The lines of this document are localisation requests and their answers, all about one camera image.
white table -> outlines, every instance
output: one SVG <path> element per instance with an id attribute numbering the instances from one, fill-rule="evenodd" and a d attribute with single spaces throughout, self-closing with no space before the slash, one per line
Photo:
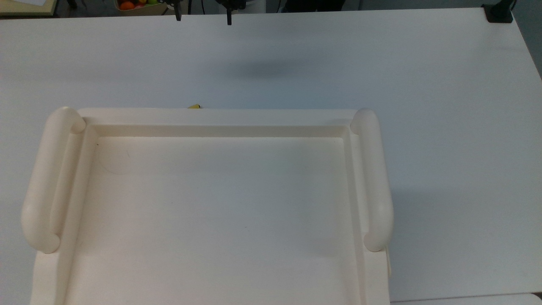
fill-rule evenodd
<path id="1" fill-rule="evenodd" d="M 481 9 L 0 21 L 0 291 L 30 296 L 19 225 L 59 106 L 370 107 L 396 213 L 393 301 L 542 291 L 542 83 Z"/>
<path id="2" fill-rule="evenodd" d="M 391 305 L 542 305 L 533 294 L 492 295 L 477 297 L 445 298 L 439 300 L 395 302 Z"/>

tray handle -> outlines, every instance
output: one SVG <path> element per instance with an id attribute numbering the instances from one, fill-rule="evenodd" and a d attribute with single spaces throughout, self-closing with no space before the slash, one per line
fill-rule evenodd
<path id="1" fill-rule="evenodd" d="M 374 111 L 364 108 L 354 115 L 350 129 L 360 137 L 362 164 L 369 205 L 369 231 L 365 247 L 380 251 L 388 245 L 393 231 L 393 204 L 384 160 L 380 124 Z"/>
<path id="2" fill-rule="evenodd" d="M 43 253 L 53 253 L 60 245 L 60 238 L 51 229 L 51 206 L 68 137 L 85 127 L 83 118 L 69 107 L 55 110 L 45 123 L 21 215 L 24 237 Z"/>

